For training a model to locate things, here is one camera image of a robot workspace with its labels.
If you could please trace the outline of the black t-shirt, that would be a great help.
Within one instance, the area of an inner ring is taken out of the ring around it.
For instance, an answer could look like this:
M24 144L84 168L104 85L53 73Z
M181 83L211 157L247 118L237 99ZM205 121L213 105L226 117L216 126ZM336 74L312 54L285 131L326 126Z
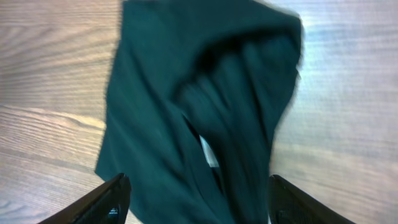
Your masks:
M302 22L250 0L124 1L96 166L143 223L266 223Z

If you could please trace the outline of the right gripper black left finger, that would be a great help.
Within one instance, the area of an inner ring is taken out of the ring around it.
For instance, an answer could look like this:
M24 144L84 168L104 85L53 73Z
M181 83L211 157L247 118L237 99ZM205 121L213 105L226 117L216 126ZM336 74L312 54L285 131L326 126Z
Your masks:
M39 224L125 224L131 185L120 173Z

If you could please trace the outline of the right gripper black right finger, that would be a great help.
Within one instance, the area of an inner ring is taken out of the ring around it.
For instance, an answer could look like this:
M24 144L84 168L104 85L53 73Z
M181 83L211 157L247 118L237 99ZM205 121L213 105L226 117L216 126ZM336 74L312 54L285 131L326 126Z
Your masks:
M272 224L354 224L279 175L269 177Z

